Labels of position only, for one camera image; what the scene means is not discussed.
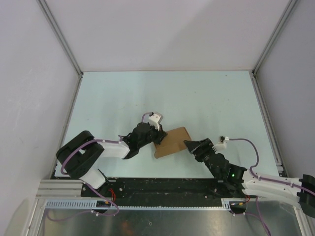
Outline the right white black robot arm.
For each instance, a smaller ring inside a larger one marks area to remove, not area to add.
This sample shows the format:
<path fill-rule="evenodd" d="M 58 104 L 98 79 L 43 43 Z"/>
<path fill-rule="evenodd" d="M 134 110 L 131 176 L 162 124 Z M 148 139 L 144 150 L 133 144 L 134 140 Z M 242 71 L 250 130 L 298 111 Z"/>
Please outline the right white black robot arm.
<path fill-rule="evenodd" d="M 243 195 L 258 196 L 284 202 L 298 207 L 302 212 L 315 216 L 315 178 L 273 177 L 254 171 L 258 163 L 249 168 L 231 164 L 221 153 L 231 138 L 220 136 L 219 142 L 206 138 L 200 141 L 185 140 L 184 145 L 197 162 L 204 163 L 214 179 L 223 187 L 222 191 L 240 198 Z"/>

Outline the brown cardboard box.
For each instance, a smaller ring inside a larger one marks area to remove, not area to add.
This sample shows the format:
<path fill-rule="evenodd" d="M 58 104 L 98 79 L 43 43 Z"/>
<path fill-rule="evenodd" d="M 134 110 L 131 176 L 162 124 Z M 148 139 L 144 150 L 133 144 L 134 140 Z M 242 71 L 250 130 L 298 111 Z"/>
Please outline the brown cardboard box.
<path fill-rule="evenodd" d="M 154 144 L 156 149 L 154 157 L 158 159 L 185 150 L 184 141 L 191 141 L 191 137 L 185 127 L 167 131 L 167 136 L 162 140 L 161 144 Z"/>

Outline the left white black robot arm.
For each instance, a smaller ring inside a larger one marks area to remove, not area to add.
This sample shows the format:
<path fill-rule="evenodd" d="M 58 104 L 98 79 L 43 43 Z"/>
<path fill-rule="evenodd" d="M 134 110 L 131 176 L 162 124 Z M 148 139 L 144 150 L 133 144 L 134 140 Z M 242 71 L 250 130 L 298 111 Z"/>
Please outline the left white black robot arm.
<path fill-rule="evenodd" d="M 82 131 L 61 147 L 56 158 L 61 163 L 61 174 L 71 179 L 79 179 L 97 196 L 108 193 L 109 185 L 103 172 L 95 167 L 99 158 L 128 160 L 136 156 L 140 149 L 150 143 L 161 144 L 167 136 L 161 125 L 154 126 L 141 122 L 118 141 L 96 139 L 90 131 Z"/>

